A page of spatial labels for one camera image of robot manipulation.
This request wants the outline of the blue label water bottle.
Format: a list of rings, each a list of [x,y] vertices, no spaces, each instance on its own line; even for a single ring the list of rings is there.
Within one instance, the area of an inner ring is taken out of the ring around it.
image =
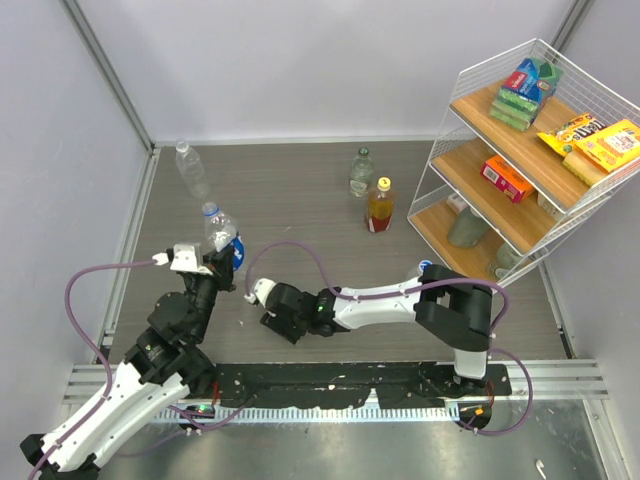
[[[221,210],[214,202],[204,203],[202,213],[205,221],[205,238],[208,244],[217,253],[230,246],[233,254],[233,270],[240,270],[245,260],[245,246],[236,220]]]

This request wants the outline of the amber tea bottle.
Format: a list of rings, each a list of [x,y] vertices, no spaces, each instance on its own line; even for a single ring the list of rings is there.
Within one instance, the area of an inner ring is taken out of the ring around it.
[[[377,183],[369,190],[364,221],[369,232],[387,231],[395,206],[395,191],[391,182],[389,191],[380,191]]]

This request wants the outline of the yellow bottle cap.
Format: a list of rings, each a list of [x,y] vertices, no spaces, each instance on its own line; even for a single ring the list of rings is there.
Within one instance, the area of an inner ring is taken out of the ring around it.
[[[391,188],[391,180],[388,177],[380,177],[377,182],[380,191],[389,191]]]

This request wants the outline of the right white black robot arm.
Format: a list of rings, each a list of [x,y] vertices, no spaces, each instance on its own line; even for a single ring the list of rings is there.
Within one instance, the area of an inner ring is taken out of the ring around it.
[[[292,344],[307,334],[330,337],[369,326],[417,324],[453,350],[453,386],[472,395],[488,381],[497,291],[491,282],[428,265],[420,275],[397,284],[330,287],[317,294],[260,278],[246,299],[265,310],[263,325]]]

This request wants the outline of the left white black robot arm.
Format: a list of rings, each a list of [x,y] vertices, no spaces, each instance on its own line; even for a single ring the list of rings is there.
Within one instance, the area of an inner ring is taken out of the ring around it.
[[[176,244],[136,267],[168,266],[184,291],[163,294],[149,326],[111,366],[98,357],[105,384],[68,420],[46,434],[30,434],[20,449],[30,478],[95,479],[117,451],[156,414],[188,396],[202,398],[213,387],[216,368],[199,349],[216,297],[232,292],[233,245],[203,254],[197,244]]]

